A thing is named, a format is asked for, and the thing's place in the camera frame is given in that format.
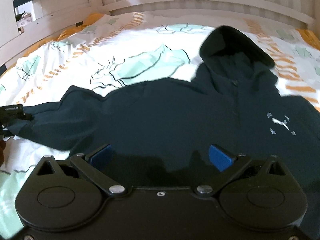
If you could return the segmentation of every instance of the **bed frame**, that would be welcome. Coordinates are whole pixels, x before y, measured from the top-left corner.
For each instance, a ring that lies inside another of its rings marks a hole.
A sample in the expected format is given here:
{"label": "bed frame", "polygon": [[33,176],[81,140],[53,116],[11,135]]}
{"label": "bed frame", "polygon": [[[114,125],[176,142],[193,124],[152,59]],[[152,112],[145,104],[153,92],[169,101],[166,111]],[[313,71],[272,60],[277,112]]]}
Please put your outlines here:
{"label": "bed frame", "polygon": [[[32,2],[38,19],[19,34],[14,7]],[[240,17],[309,29],[320,38],[320,0],[0,0],[0,66],[14,63],[37,41],[83,21],[92,12],[144,12],[165,17],[189,14]]]}

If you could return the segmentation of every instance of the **hoodie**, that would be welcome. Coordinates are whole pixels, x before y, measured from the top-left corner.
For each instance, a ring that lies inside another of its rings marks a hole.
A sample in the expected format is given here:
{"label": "hoodie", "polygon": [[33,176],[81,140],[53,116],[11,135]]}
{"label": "hoodie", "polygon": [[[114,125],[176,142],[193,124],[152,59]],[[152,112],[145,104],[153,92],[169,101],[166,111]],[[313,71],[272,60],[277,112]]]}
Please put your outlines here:
{"label": "hoodie", "polygon": [[281,97],[273,59],[240,31],[221,26],[200,48],[191,82],[164,78],[106,97],[70,87],[60,102],[25,107],[15,135],[59,150],[114,150],[104,173],[125,186],[192,186],[219,171],[212,144],[254,159],[279,156],[309,202],[301,228],[320,236],[320,114],[302,97]]}

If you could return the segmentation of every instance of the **bed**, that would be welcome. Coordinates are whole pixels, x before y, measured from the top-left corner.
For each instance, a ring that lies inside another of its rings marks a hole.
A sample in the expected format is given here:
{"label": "bed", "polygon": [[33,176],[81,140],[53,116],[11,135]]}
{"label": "bed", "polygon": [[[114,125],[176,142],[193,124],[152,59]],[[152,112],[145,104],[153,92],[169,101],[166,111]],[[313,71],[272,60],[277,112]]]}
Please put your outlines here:
{"label": "bed", "polygon": [[[300,95],[320,111],[320,0],[0,2],[8,5],[0,8],[1,106],[56,102],[71,85],[106,96],[145,80],[191,81],[202,62],[202,42],[218,26],[229,25],[274,59],[280,95]],[[14,8],[27,2],[37,19],[19,33]],[[152,59],[160,55],[167,71],[161,65],[153,72],[140,69],[141,62],[155,65]],[[113,79],[118,66],[123,71]],[[125,79],[132,72],[136,78]],[[44,155],[63,160],[69,152],[17,136],[5,140],[0,236],[10,238],[22,228],[14,200],[34,166]]]}

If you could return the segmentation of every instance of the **blue gripper pad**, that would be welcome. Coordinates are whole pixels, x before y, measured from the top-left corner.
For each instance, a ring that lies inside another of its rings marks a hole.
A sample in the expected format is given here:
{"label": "blue gripper pad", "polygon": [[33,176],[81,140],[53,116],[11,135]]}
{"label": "blue gripper pad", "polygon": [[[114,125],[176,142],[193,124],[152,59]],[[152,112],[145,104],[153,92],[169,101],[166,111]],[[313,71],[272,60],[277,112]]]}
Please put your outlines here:
{"label": "blue gripper pad", "polygon": [[233,165],[233,159],[213,145],[209,148],[209,160],[220,172]]}
{"label": "blue gripper pad", "polygon": [[111,161],[113,156],[113,150],[111,145],[100,149],[95,153],[88,161],[88,163],[93,166],[98,171],[103,171],[107,164]]}

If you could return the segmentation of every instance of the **metal screw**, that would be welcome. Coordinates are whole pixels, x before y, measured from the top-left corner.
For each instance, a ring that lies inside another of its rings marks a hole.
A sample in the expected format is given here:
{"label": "metal screw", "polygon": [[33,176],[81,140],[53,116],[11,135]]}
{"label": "metal screw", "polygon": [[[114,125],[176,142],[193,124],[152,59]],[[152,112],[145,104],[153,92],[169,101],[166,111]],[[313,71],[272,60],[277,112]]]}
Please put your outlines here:
{"label": "metal screw", "polygon": [[157,193],[157,196],[159,196],[159,197],[163,197],[164,195],[165,195],[165,193],[162,191]]}
{"label": "metal screw", "polygon": [[201,185],[197,187],[197,191],[200,194],[208,194],[211,193],[213,191],[213,188],[209,185]]}
{"label": "metal screw", "polygon": [[34,238],[32,236],[25,236],[23,240],[34,240]]}
{"label": "metal screw", "polygon": [[113,194],[120,194],[125,191],[125,187],[121,185],[113,185],[109,188],[110,192]]}

